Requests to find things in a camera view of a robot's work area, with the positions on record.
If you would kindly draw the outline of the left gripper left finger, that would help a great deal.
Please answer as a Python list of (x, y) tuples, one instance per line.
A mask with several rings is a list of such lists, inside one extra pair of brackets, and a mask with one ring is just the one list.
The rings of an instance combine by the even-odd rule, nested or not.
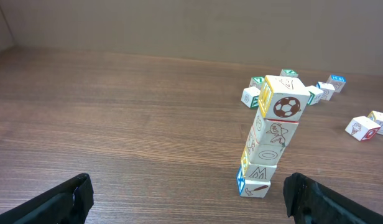
[(94, 205), (93, 194), (90, 176), (81, 173), (0, 214), (0, 224), (84, 224)]

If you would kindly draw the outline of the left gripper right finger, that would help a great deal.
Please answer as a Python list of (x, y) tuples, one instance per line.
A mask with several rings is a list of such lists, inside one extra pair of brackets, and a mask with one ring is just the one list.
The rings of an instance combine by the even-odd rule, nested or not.
[(285, 178), (283, 195), (296, 224), (383, 224), (383, 215), (298, 172)]

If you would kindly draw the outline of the white block yellow side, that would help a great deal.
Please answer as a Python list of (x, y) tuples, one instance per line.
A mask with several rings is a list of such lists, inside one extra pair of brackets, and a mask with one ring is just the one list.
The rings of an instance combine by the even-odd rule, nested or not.
[(247, 154), (247, 147), (244, 148), (241, 157), (241, 170), (242, 176), (245, 179), (252, 179), (256, 181), (267, 182), (270, 181), (274, 175), (277, 166), (262, 165), (262, 164), (253, 164), (249, 161), (249, 156)]

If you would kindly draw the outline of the white block green E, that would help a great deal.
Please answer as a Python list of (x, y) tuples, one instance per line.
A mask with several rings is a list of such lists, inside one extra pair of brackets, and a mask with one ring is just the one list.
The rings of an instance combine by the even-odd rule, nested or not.
[(253, 128), (251, 128), (247, 137), (245, 150), (250, 163), (274, 166), (277, 165), (282, 157), (285, 146), (260, 144), (255, 137)]

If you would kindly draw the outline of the red M block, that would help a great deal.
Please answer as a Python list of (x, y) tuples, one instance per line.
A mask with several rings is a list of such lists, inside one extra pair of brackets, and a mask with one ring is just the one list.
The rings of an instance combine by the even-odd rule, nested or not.
[(257, 110), (252, 125), (253, 135), (259, 144), (288, 146), (295, 134), (299, 122), (265, 119)]

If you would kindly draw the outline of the plain white block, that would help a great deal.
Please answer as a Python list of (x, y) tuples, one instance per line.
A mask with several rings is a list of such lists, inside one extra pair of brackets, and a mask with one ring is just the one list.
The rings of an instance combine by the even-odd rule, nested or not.
[(265, 119), (297, 122), (309, 99), (310, 92), (299, 78), (266, 75), (258, 103)]

